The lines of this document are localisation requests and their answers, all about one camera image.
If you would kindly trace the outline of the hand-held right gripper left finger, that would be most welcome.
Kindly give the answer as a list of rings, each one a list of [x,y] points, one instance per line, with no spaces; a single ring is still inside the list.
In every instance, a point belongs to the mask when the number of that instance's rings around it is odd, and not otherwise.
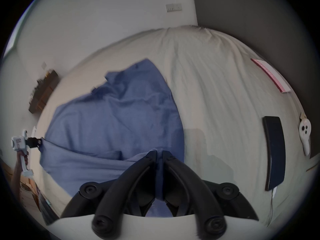
[[[91,222],[93,232],[96,235],[119,235],[123,212],[136,185],[148,172],[152,174],[151,180],[155,179],[156,157],[157,151],[152,150],[115,180],[82,184],[61,218],[86,216],[95,208]]]

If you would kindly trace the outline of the person's left hand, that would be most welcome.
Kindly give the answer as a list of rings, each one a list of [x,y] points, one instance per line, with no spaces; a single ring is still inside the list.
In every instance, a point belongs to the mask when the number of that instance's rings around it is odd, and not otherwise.
[[[22,172],[23,168],[26,167],[27,168],[27,164],[28,164],[28,152],[23,152],[22,150],[17,151],[17,161],[16,161],[16,165],[15,165],[15,170],[17,172]]]

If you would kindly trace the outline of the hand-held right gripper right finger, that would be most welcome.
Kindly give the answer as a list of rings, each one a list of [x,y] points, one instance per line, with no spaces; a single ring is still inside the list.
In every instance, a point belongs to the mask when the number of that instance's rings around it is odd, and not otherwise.
[[[163,197],[170,208],[174,207],[174,216],[195,215],[198,235],[223,235],[227,230],[225,216],[259,221],[259,218],[240,192],[238,186],[230,182],[214,183],[202,180],[190,167],[178,160],[169,151],[163,151]],[[171,196],[175,204],[170,204],[169,189],[174,182],[180,186],[180,198]]]

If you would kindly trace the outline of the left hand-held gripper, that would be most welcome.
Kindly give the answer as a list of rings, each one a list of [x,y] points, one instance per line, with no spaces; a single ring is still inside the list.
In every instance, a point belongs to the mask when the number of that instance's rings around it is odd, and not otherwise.
[[[13,136],[11,138],[11,146],[14,151],[20,151],[27,152],[28,148],[31,148],[31,144],[33,142],[33,148],[40,148],[43,142],[42,138],[29,138],[27,136],[27,130],[22,130],[21,136]],[[29,170],[28,168],[24,167],[22,171],[22,175],[24,177],[33,177],[33,171]]]

